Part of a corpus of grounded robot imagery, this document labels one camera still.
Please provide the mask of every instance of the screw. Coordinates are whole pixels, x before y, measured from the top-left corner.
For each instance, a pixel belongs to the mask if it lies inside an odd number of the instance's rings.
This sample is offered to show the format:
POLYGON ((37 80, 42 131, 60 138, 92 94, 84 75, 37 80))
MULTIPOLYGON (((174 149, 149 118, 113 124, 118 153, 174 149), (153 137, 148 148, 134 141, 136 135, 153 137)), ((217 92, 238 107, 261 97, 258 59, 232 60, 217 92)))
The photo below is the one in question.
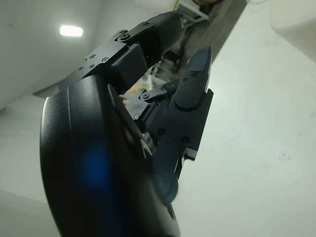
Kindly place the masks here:
POLYGON ((191 143, 191 140, 188 137, 183 137, 181 142, 182 142, 182 145, 188 145, 191 143))
POLYGON ((102 63, 105 63, 106 61, 108 61, 109 58, 104 58, 102 59, 102 63))
POLYGON ((119 38, 121 40, 127 40, 130 37, 129 33, 124 33, 123 35, 121 35, 119 38))
POLYGON ((145 99, 147 99, 149 97, 149 94, 148 93, 144 93, 143 95, 142 95, 142 98, 145 100, 145 99))
POLYGON ((157 132, 157 135, 158 135, 158 137, 162 137, 165 133, 166 133, 165 130, 159 129, 158 132, 157 132))
POLYGON ((196 77, 198 75, 198 72, 191 72, 191 76, 196 77))

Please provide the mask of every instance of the white surface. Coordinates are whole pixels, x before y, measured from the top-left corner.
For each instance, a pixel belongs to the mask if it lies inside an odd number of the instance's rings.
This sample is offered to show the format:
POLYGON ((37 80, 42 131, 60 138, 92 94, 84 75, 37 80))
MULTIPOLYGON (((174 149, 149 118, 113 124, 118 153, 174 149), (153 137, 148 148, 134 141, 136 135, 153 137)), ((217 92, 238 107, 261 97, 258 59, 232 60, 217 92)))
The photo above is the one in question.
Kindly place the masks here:
POLYGON ((179 0, 178 5, 185 7, 186 9, 194 12, 205 20, 208 20, 208 15, 204 14, 199 10, 199 5, 197 5, 192 0, 179 0))
POLYGON ((316 61, 315 0, 273 0, 271 12, 274 30, 316 61))
POLYGON ((47 203, 0 190, 1 237, 59 237, 47 203))
POLYGON ((26 96, 0 115, 0 190, 46 202, 40 172, 44 100, 26 96))
POLYGON ((282 28, 313 21, 316 16, 315 0, 272 0, 272 9, 274 23, 282 28))
POLYGON ((248 4, 211 69, 195 162, 173 207, 182 237, 313 237, 316 64, 248 4))
POLYGON ((0 1, 0 108, 62 80, 84 61, 100 2, 0 1), (63 37, 62 25, 78 25, 84 35, 63 37))

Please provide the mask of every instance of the robotic hand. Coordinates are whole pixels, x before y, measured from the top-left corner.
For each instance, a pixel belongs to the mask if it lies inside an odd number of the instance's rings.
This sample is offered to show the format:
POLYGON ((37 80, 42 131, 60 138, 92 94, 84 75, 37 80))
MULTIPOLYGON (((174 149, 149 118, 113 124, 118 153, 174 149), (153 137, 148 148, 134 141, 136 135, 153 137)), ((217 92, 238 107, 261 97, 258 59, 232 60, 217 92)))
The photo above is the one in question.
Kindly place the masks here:
POLYGON ((126 108, 118 95, 183 34, 177 11, 120 31, 47 98, 41 171, 63 237, 180 236, 171 202, 211 104, 211 49, 192 57, 181 80, 139 91, 126 108))

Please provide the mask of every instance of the gray floor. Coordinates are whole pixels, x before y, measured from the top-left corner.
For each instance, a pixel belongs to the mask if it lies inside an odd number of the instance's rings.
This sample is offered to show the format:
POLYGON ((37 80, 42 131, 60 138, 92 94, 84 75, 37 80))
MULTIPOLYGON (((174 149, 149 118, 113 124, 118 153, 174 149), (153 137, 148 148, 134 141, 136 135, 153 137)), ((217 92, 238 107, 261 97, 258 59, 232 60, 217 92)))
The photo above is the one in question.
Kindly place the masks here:
POLYGON ((185 54, 181 59, 180 70, 175 74, 176 77, 181 75, 189 58, 202 47, 211 46, 212 59, 215 60, 246 5, 246 0, 224 0, 210 13, 210 21, 203 21, 192 26, 192 32, 185 46, 185 54))

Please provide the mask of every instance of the ceiling light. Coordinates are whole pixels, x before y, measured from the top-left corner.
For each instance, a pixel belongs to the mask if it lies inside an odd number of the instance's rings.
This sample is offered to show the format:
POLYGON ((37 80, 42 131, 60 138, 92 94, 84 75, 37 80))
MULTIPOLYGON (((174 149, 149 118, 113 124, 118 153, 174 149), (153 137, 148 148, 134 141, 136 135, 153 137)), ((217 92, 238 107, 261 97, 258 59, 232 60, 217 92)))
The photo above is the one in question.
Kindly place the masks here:
POLYGON ((61 26, 60 34, 62 36, 73 36, 73 37, 81 37, 83 33, 83 29, 76 26, 61 26))

